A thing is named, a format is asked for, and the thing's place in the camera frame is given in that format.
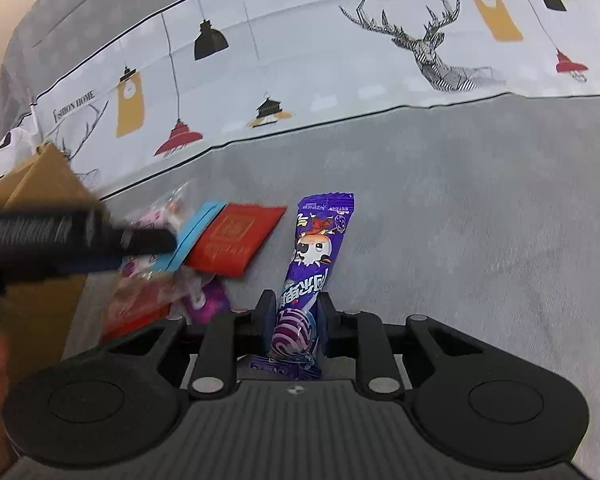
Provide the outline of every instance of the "red lampshade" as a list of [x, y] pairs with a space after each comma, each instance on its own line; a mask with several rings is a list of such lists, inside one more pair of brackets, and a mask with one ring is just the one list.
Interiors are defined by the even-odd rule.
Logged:
[[585, 70], [589, 70], [589, 67], [582, 63], [574, 63], [563, 53], [558, 51], [558, 64], [555, 66], [555, 71], [558, 74], [562, 72], [584, 72]]
[[196, 140], [200, 139], [202, 139], [202, 134], [190, 131], [189, 127], [178, 119], [173, 130], [171, 130], [171, 133], [169, 134], [169, 139], [162, 146], [160, 146], [160, 148], [158, 148], [154, 156], [160, 155], [164, 152], [170, 152], [175, 148], [181, 148], [186, 144], [190, 144], [191, 142], [195, 142]]

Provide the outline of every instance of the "cardboard box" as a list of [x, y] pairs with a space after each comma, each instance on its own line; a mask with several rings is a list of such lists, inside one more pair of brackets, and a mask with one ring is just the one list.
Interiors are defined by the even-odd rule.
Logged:
[[[93, 206], [87, 191], [52, 144], [38, 149], [0, 179], [0, 209], [42, 206]], [[59, 362], [86, 275], [7, 287], [0, 328], [11, 349], [8, 375], [15, 384]]]

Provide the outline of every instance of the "ribbed gray panel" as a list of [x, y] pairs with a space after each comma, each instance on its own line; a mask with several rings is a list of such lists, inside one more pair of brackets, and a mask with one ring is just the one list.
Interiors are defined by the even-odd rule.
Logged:
[[243, 381], [233, 396], [194, 404], [160, 446], [125, 464], [62, 471], [20, 460], [4, 480], [581, 479], [562, 464], [536, 472], [476, 469], [443, 455], [402, 408], [359, 396], [350, 381]]

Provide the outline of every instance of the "purple candy wrapper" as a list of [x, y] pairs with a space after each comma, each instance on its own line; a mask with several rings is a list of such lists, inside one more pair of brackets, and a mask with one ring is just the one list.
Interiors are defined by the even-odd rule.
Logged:
[[253, 368], [319, 377], [315, 301], [338, 256], [353, 209], [352, 193], [311, 195], [298, 203], [296, 251], [280, 296], [270, 358], [255, 357]]

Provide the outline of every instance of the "cartoon cow character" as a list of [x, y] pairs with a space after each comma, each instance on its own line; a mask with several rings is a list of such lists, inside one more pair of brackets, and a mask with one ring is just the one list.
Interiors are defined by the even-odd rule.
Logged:
[[330, 264], [331, 240], [325, 235], [308, 235], [302, 233], [296, 244], [296, 262], [306, 266], [313, 264]]

